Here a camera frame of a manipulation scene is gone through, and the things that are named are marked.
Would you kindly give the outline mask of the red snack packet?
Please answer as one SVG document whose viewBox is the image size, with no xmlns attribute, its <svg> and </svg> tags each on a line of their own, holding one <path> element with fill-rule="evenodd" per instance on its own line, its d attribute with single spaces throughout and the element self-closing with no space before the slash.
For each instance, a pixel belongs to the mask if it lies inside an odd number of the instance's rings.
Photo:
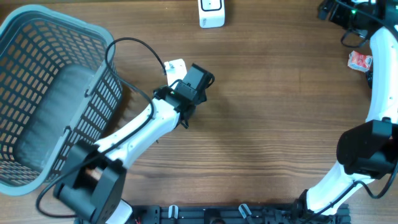
<svg viewBox="0 0 398 224">
<path fill-rule="evenodd" d="M 372 68 L 373 57 L 364 55 L 357 51 L 349 54 L 348 67 L 360 72 L 368 72 Z"/>
</svg>

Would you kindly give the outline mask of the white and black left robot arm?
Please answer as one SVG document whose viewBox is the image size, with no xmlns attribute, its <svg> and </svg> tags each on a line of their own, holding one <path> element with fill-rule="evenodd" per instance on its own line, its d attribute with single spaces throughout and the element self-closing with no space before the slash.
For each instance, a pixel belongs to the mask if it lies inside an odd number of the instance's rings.
<svg viewBox="0 0 398 224">
<path fill-rule="evenodd" d="M 115 133 L 71 148 L 53 196 L 73 210 L 76 223 L 129 223 L 133 208 L 122 199 L 127 170 L 163 135 L 188 128 L 205 90 L 215 81 L 193 64 L 166 64 L 168 84 L 154 90 L 148 107 Z"/>
</svg>

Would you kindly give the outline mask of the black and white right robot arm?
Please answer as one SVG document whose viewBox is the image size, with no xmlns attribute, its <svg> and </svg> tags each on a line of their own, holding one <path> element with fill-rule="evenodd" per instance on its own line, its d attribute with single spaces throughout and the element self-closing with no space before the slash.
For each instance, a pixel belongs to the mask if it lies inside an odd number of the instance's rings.
<svg viewBox="0 0 398 224">
<path fill-rule="evenodd" d="M 324 0 L 318 18 L 363 38 L 360 47 L 369 44 L 372 93 L 365 123 L 341 135 L 336 163 L 293 204 L 292 218 L 304 223 L 336 215 L 360 188 L 382 198 L 397 176 L 397 1 Z"/>
</svg>

